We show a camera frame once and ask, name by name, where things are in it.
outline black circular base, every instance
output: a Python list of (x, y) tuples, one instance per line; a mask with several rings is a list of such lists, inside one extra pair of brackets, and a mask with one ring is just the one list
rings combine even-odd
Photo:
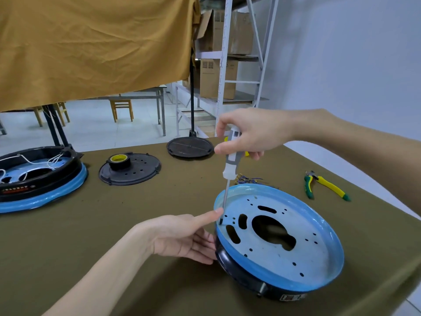
[(213, 152), (213, 145), (201, 137), (177, 137), (168, 142), (167, 150), (179, 158), (202, 158)]
[(46, 168), (35, 170), (33, 171), (33, 177), (28, 175), (25, 180), (11, 183), (6, 181), (8, 177), (5, 176), (0, 184), (0, 203), (26, 200), (56, 190), (73, 180), (81, 172), (83, 166), (80, 160), (83, 154), (64, 146), (25, 149), (1, 156), (0, 169), (8, 170), (27, 163), (23, 157), (15, 157), (18, 155), (23, 155), (28, 161), (34, 162), (51, 159), (59, 154), (69, 160), (53, 171)]
[(155, 156), (146, 154), (124, 153), (128, 156), (129, 164), (126, 168), (115, 168), (114, 164), (107, 162), (99, 170), (99, 178), (109, 185), (126, 186), (138, 184), (154, 177), (161, 170), (161, 162)]
[(216, 238), (216, 258), (229, 276), (239, 283), (239, 285), (255, 292), (259, 297), (281, 302), (291, 302), (302, 300), (307, 296), (307, 293), (305, 292), (292, 292), (272, 286), (256, 278), (232, 259), (218, 238)]

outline white screwdriver handle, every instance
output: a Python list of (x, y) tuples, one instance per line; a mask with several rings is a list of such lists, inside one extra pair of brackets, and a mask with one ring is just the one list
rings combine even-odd
[[(233, 125), (228, 135), (229, 141), (234, 141), (239, 139), (241, 136), (241, 131), (238, 127)], [(224, 179), (226, 180), (235, 180), (237, 178), (237, 165), (239, 164), (239, 160), (243, 156), (244, 152), (236, 152), (227, 155), (227, 160), (225, 162), (225, 169), (222, 172)]]

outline left hand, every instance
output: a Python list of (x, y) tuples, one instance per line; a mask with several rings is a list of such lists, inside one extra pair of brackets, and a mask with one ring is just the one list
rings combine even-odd
[(222, 208), (194, 217), (190, 214), (166, 215), (153, 219), (158, 237), (153, 253), (161, 256), (187, 257), (203, 264), (216, 260), (215, 238), (203, 226), (215, 222)]

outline hand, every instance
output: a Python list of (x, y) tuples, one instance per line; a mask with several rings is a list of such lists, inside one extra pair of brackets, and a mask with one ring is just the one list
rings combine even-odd
[(187, 257), (203, 264), (216, 260), (215, 239), (203, 226), (215, 222), (222, 215), (222, 208), (194, 217), (190, 214), (166, 215), (153, 219), (158, 237), (153, 243), (153, 253), (161, 256)]
[(218, 137), (223, 137), (228, 124), (241, 129), (242, 135), (234, 141), (223, 142), (215, 147), (216, 154), (248, 151), (258, 160), (265, 150), (297, 139), (298, 125), (307, 118), (309, 111), (263, 110), (257, 108), (237, 109), (224, 113), (216, 125)]

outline screwdriver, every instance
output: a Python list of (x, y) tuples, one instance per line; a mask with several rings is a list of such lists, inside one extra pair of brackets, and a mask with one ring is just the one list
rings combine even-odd
[[(229, 131), (228, 140), (234, 141), (241, 136), (241, 131), (238, 127), (233, 125), (231, 130)], [(225, 162), (225, 169), (222, 172), (222, 176), (227, 180), (227, 187), (225, 188), (224, 194), (224, 202), (222, 203), (222, 208), (224, 212), (221, 215), (221, 219), (219, 220), (219, 225), (222, 224), (224, 219), (225, 213), (225, 206), (227, 204), (227, 196), (228, 196), (228, 189), (229, 189), (229, 182), (231, 180), (235, 180), (237, 178), (237, 165), (239, 164), (239, 160), (244, 155), (244, 152), (235, 152), (232, 154), (227, 155), (227, 160)]]

